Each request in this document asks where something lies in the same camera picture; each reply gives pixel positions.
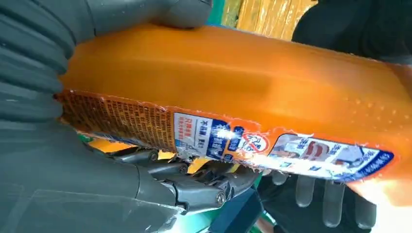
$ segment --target orange label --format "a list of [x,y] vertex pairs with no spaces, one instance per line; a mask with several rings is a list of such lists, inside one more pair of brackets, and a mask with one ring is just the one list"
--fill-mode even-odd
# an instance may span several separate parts
[[86,133],[143,147],[209,157],[339,181],[361,179],[387,165],[390,152],[345,141],[262,132],[256,122],[124,98],[65,91],[63,120]]

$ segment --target orange plastic container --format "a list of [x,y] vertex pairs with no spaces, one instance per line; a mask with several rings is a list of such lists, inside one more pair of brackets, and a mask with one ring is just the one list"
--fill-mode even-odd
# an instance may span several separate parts
[[81,131],[339,181],[411,205],[408,67],[217,27],[80,45],[62,77]]

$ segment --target gloved hand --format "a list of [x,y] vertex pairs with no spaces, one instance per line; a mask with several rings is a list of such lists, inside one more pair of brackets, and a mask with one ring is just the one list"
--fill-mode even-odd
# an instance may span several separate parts
[[175,193],[88,151],[56,120],[53,94],[76,45],[138,23],[199,27],[210,10],[210,0],[0,1],[2,232],[155,232],[170,220]]
[[[287,180],[289,174],[272,171],[271,176],[275,185],[282,185]],[[308,207],[312,202],[315,180],[316,178],[313,177],[298,176],[295,198],[296,204],[299,207]],[[325,181],[322,219],[328,227],[337,227],[341,222],[343,196],[346,188],[346,185],[343,183]],[[376,205],[368,202],[356,193],[355,220],[358,227],[362,229],[370,229],[376,222]]]

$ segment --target teal surface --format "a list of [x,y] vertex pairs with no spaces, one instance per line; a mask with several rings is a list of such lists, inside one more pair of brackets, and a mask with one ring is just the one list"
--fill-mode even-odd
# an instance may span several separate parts
[[224,0],[214,0],[212,12],[210,13],[208,24],[220,24],[222,22]]

